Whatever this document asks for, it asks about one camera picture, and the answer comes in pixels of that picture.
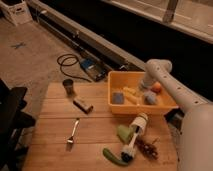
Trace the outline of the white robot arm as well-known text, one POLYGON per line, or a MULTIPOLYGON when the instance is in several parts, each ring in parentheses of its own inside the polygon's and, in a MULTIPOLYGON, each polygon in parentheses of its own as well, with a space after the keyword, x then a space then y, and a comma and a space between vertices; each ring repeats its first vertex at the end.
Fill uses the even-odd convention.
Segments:
POLYGON ((171 74, 169 60, 148 60, 140 87, 158 81, 185 114, 179 144, 178 171, 213 171, 213 102, 200 96, 171 74))

